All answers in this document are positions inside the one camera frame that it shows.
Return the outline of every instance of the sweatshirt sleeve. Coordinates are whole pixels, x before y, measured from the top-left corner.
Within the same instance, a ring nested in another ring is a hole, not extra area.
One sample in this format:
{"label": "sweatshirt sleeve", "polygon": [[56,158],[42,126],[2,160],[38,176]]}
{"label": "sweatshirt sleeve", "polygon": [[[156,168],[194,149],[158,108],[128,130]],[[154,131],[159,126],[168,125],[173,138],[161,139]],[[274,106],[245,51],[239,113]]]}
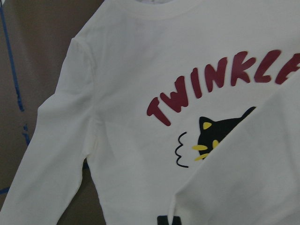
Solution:
{"label": "sweatshirt sleeve", "polygon": [[82,180],[93,138],[93,64],[72,39],[55,93],[38,109],[33,138],[0,212],[1,225],[56,225]]}
{"label": "sweatshirt sleeve", "polygon": [[300,221],[300,73],[258,106],[177,192],[183,225]]}

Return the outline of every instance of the cat face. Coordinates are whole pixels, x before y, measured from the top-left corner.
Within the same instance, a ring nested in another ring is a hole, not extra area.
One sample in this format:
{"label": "cat face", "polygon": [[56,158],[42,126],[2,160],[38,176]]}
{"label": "cat face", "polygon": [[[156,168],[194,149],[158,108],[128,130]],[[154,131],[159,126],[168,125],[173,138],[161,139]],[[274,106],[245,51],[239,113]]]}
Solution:
{"label": "cat face", "polygon": [[249,108],[240,118],[213,121],[207,117],[199,118],[200,136],[198,144],[192,149],[199,151],[200,156],[195,161],[205,159],[209,153],[232,131],[238,123],[246,118],[255,107]]}

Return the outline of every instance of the blue painter's tape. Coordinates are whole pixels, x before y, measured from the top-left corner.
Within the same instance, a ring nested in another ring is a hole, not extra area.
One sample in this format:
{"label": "blue painter's tape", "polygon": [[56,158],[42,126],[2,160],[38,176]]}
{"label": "blue painter's tape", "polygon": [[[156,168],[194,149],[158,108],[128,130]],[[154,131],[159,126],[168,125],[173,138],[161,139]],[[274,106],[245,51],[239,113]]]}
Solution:
{"label": "blue painter's tape", "polygon": [[19,88],[19,84],[18,84],[17,75],[16,75],[16,72],[15,72],[14,57],[13,57],[13,53],[12,53],[11,46],[10,46],[10,41],[9,41],[9,37],[8,37],[8,30],[7,30],[7,27],[6,27],[6,22],[5,22],[5,17],[4,17],[4,12],[3,12],[2,7],[0,7],[0,15],[1,15],[1,19],[2,19],[4,35],[5,35],[5,39],[6,39],[6,45],[7,45],[8,56],[9,56],[9,60],[10,60],[11,71],[12,71],[13,80],[14,80],[14,83],[15,83],[15,91],[17,93],[18,105],[19,105],[19,109],[21,110],[21,112],[23,112],[24,107],[23,107],[23,104],[22,104],[20,88]]}
{"label": "blue painter's tape", "polygon": [[27,146],[29,145],[30,143],[30,138],[29,138],[29,135],[28,135],[28,127],[27,127],[27,124],[25,124],[25,126],[23,127],[24,129],[24,132],[22,133],[22,135],[25,137],[25,141],[26,141],[26,144]]}
{"label": "blue painter's tape", "polygon": [[9,187],[0,190],[0,195],[6,194],[9,191]]}

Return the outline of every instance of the ribbed neckline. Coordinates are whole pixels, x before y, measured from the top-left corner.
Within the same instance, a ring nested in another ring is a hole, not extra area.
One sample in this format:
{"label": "ribbed neckline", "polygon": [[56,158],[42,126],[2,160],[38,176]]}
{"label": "ribbed neckline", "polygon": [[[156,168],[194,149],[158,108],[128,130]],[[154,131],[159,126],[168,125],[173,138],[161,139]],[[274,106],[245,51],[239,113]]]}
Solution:
{"label": "ribbed neckline", "polygon": [[113,0],[134,17],[147,20],[163,20],[191,10],[203,0],[172,0],[162,4],[148,4],[136,0]]}

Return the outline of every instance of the red letter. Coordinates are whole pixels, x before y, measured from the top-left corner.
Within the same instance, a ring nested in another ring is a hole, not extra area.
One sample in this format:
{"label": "red letter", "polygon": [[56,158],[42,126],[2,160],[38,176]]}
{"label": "red letter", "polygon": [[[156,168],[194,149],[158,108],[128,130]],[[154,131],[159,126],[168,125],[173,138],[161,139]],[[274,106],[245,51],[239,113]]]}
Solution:
{"label": "red letter", "polygon": [[279,57],[280,54],[280,50],[273,50],[267,53],[254,75],[255,82],[267,83],[271,81],[271,76],[264,75],[264,73],[267,71],[267,69],[270,68],[270,66],[275,62],[275,60]]}
{"label": "red letter", "polygon": [[157,97],[155,97],[148,106],[147,115],[148,116],[154,115],[165,125],[167,125],[167,126],[171,125],[168,118],[166,118],[166,116],[163,114],[163,112],[159,109],[158,104],[159,104],[159,100]]}
{"label": "red letter", "polygon": [[194,89],[194,93],[196,98],[202,97],[200,82],[199,82],[199,75],[198,75],[198,69],[194,68],[193,72],[191,73],[191,81]]}
{"label": "red letter", "polygon": [[227,58],[222,58],[219,60],[219,63],[217,64],[217,70],[215,71],[214,67],[212,67],[211,64],[206,65],[205,67],[205,81],[208,92],[212,92],[212,81],[215,81],[216,85],[219,88],[222,88],[224,85],[224,79],[225,79],[225,70],[227,66]]}
{"label": "red letter", "polygon": [[293,57],[279,71],[275,83],[282,84],[284,81],[286,81],[287,76],[291,72],[295,72],[300,68],[298,67],[299,63],[300,63],[300,53],[294,54]]}
{"label": "red letter", "polygon": [[175,87],[177,92],[171,92],[170,98],[164,93],[161,93],[160,97],[170,108],[179,113],[182,106],[188,106],[188,96],[186,85],[184,82],[184,76],[180,76],[177,78],[177,80],[175,81]]}
{"label": "red letter", "polygon": [[250,78],[245,72],[246,69],[253,66],[256,59],[250,58],[243,63],[248,52],[239,52],[233,58],[232,71],[231,71],[231,86],[235,86],[237,79],[242,79],[243,81],[250,83]]}

